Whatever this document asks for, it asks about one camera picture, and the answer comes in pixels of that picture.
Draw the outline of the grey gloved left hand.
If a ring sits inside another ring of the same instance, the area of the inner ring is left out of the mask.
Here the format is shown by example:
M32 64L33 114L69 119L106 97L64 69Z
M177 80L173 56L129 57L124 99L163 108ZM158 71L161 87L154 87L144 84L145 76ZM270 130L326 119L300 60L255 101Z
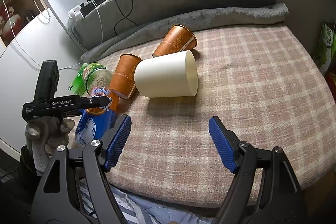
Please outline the grey gloved left hand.
M41 176L47 168L54 151L60 146L67 146L69 133L75 122L56 117L43 116L31 119L25 127L26 146L33 157L37 175Z

